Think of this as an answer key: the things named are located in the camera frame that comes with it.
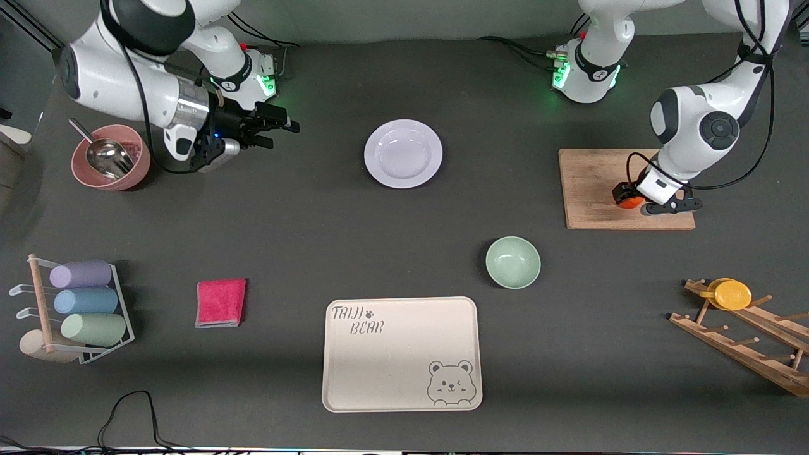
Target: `blue cup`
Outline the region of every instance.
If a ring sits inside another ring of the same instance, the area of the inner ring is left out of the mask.
[[[113,313],[118,293],[109,287],[76,287],[56,294],[53,307],[61,314]]]

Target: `metal scoop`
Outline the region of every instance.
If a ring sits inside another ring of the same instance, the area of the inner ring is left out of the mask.
[[[135,165],[124,146],[112,139],[95,139],[75,118],[68,119],[79,134],[89,143],[87,148],[87,162],[98,172],[116,181],[125,176]]]

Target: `bear illustration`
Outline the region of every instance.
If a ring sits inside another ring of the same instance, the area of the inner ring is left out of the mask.
[[[466,402],[472,405],[477,393],[472,383],[472,364],[462,360],[457,365],[444,365],[441,362],[430,364],[430,386],[427,396],[433,400],[433,406],[439,403],[450,406]]]

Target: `scoop handle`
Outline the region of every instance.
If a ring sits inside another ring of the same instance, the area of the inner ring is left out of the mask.
[[[82,137],[85,138],[89,143],[93,143],[93,141],[95,141],[95,139],[93,139],[93,133],[88,131],[87,128],[84,127],[84,125],[78,123],[78,120],[71,117],[67,119],[67,122],[70,123],[70,126],[73,126],[73,129],[78,131],[78,133],[81,134]]]

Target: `green indicator light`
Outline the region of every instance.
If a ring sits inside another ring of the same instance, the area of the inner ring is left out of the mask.
[[[615,74],[612,75],[612,82],[609,83],[609,87],[615,87],[615,82],[618,80],[618,72],[621,71],[621,65],[618,65],[615,69]]]
[[[565,86],[565,82],[567,81],[567,76],[570,74],[570,64],[565,62],[565,65],[562,66],[562,68],[559,68],[557,71],[559,71],[561,75],[553,78],[553,86],[556,88],[563,88]]]
[[[261,85],[261,90],[268,97],[275,96],[275,78],[262,74],[256,74],[256,80]]]

